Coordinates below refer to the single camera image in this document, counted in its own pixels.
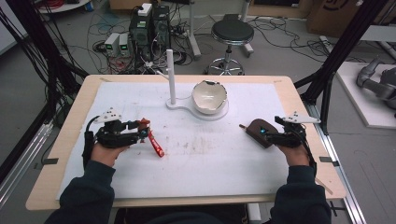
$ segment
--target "stool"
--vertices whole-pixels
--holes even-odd
[[[253,28],[240,20],[223,20],[216,22],[212,27],[212,36],[220,43],[228,45],[224,58],[213,61],[204,71],[211,75],[244,75],[245,70],[241,63],[231,59],[231,46],[243,46],[249,43],[254,36]]]

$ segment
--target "gray machine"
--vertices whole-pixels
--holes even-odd
[[[396,109],[396,67],[382,72],[379,82],[370,79],[380,63],[383,62],[379,58],[375,58],[363,67],[358,74],[356,84],[374,92],[376,97],[383,100],[388,107]]]
[[[162,49],[171,48],[169,6],[157,6],[153,13],[157,46]]]

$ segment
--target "white paper sheet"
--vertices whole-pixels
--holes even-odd
[[[195,83],[176,84],[178,98],[191,94]],[[131,146],[116,161],[112,187],[116,198],[166,198],[273,194],[286,183],[288,165],[276,148],[264,149],[239,124],[254,119],[274,122],[284,116],[272,84],[223,84],[229,112],[216,121],[197,119],[185,110],[169,110],[167,83],[104,82],[96,95],[66,166],[58,199],[75,176],[83,175],[83,130],[88,121],[110,107],[122,121],[146,118],[165,156],[159,158],[149,140]],[[93,124],[95,133],[103,124]]]

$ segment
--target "cardboard box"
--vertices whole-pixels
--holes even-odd
[[[340,37],[360,7],[356,1],[314,1],[306,20],[308,33]]]
[[[111,9],[133,9],[142,6],[143,3],[151,3],[150,0],[109,0],[109,2]]]

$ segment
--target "metal bowl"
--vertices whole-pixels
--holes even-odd
[[[195,109],[207,115],[217,114],[226,105],[227,91],[217,81],[204,80],[192,90]]]

